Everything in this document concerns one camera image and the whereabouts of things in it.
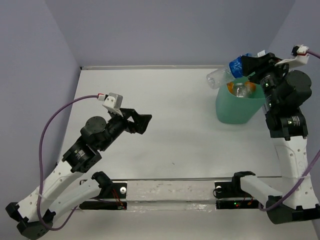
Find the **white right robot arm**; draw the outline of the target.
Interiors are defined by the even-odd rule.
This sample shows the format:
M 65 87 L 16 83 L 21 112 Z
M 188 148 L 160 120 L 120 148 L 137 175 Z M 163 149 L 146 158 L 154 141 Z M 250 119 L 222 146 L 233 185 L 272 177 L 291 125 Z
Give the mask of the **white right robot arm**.
M 205 189 L 218 207 L 258 204 L 274 224 L 320 217 L 301 105 L 311 79 L 273 53 L 243 55 L 207 76 L 216 96 L 193 90 L 146 100 L 153 119 L 130 144 L 138 178 L 227 177 Z

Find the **blue label water bottle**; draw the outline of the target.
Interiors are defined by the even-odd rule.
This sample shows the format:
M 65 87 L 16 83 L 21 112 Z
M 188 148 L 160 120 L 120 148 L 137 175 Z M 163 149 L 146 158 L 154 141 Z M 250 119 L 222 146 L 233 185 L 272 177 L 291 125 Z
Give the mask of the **blue label water bottle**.
M 260 57 L 261 54 L 246 53 L 238 56 L 236 59 L 229 62 L 222 68 L 212 71 L 206 76 L 206 81 L 212 89 L 218 89 L 223 85 L 242 78 L 243 75 L 243 63 L 242 57 Z

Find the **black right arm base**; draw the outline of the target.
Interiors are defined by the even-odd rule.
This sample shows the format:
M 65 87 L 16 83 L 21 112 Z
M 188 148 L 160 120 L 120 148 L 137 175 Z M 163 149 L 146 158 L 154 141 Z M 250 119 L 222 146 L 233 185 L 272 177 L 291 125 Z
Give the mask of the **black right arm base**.
M 231 181 L 214 183 L 212 191 L 217 210 L 258 209 L 259 202 L 250 194 L 236 190 Z

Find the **clear unlabelled plastic bottle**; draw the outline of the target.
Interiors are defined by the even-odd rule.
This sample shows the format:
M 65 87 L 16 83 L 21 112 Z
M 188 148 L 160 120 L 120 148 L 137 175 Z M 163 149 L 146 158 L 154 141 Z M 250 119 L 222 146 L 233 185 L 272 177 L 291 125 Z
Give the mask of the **clear unlabelled plastic bottle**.
M 233 86 L 232 94 L 238 98 L 248 98 L 252 94 L 252 91 L 244 83 L 236 83 Z

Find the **orange label tea bottle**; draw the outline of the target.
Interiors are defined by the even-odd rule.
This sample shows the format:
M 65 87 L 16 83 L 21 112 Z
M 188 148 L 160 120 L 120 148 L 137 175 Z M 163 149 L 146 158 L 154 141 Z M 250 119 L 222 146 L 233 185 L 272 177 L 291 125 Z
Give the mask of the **orange label tea bottle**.
M 234 83 L 233 82 L 229 82 L 226 84 L 228 91 L 233 94 L 234 92 Z

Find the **orange juice bottle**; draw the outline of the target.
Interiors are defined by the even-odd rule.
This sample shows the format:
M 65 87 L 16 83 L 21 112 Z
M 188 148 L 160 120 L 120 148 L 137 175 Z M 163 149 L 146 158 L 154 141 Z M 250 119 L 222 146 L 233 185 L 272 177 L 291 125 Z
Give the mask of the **orange juice bottle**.
M 246 81 L 244 83 L 245 87 L 248 89 L 250 92 L 255 92 L 256 91 L 256 84 L 250 81 Z

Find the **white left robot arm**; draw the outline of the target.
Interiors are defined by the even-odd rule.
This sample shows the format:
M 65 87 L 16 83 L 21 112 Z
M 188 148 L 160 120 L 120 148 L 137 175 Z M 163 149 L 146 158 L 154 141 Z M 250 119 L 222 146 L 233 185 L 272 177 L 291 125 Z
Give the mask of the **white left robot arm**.
M 29 240 L 38 240 L 49 231 L 58 231 L 54 222 L 68 210 L 73 211 L 88 199 L 102 199 L 113 191 L 112 180 L 103 172 L 95 172 L 77 188 L 66 188 L 87 173 L 123 132 L 143 134 L 152 119 L 132 108 L 108 111 L 110 119 L 89 118 L 80 130 L 80 137 L 66 151 L 62 160 L 39 186 L 19 202 L 9 203 L 5 210 L 17 222 L 17 229 Z

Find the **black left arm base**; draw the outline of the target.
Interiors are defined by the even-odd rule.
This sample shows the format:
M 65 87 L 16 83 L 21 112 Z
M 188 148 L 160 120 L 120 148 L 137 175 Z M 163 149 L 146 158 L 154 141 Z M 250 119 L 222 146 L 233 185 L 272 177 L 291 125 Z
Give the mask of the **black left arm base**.
M 112 189 L 101 196 L 90 198 L 81 203 L 78 208 L 81 210 L 106 210 L 125 211 L 127 209 L 128 182 L 116 180 Z

